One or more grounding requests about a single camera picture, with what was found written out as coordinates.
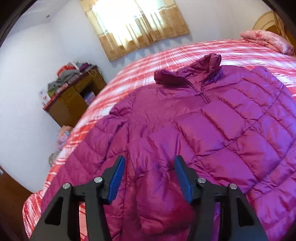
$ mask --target purple puffer jacket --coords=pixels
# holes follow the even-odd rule
[[[296,105],[266,68],[220,62],[210,54],[177,72],[156,71],[156,84],[132,92],[87,134],[42,211],[63,183],[85,184],[123,155],[119,192],[105,206],[113,240],[187,240],[194,211],[173,170],[182,155],[200,177],[236,183],[269,240],[279,241],[296,218]]]

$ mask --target wooden door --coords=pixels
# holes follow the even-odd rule
[[[31,194],[0,166],[0,233],[11,241],[25,240],[22,207]]]

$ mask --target bed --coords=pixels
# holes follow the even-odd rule
[[[221,65],[243,66],[248,69],[253,69],[255,66],[265,66],[286,85],[296,100],[296,58],[240,39],[186,45],[153,54],[127,65],[100,92],[81,117],[48,173],[43,189],[32,194],[26,200],[22,216],[28,237],[31,236],[41,216],[41,200],[51,185],[51,181],[95,123],[108,115],[112,107],[130,92],[141,86],[154,83],[155,70],[166,68],[175,71],[208,53],[220,54],[222,56]],[[79,211],[81,240],[84,240],[87,230],[83,204],[80,205]]]

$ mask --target ceiling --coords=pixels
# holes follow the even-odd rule
[[[43,23],[51,18],[70,0],[38,0],[16,22],[9,35]]]

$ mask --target blue gripper pad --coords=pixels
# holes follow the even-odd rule
[[[194,169],[187,167],[182,156],[175,157],[175,172],[185,200],[192,204],[195,199],[201,197],[196,183],[198,175]]]
[[[125,169],[125,158],[123,156],[121,156],[121,159],[119,161],[119,164],[117,165],[117,168],[114,172],[114,175],[110,181],[109,184],[109,194],[107,197],[107,200],[109,203],[111,203],[117,195],[118,189],[119,189],[119,185],[121,183],[122,180],[122,176],[124,173],[124,169]]]

